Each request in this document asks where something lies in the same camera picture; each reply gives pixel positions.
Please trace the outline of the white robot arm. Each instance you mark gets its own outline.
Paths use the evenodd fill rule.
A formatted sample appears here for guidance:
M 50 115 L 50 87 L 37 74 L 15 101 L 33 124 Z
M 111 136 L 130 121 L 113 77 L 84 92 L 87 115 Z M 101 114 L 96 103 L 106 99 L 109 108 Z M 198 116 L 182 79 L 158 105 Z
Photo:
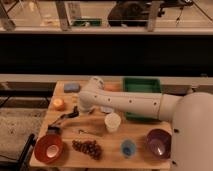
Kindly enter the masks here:
M 185 96 L 104 90 L 100 77 L 91 77 L 79 92 L 79 110 L 94 105 L 137 113 L 172 124 L 171 171 L 213 171 L 213 94 Z

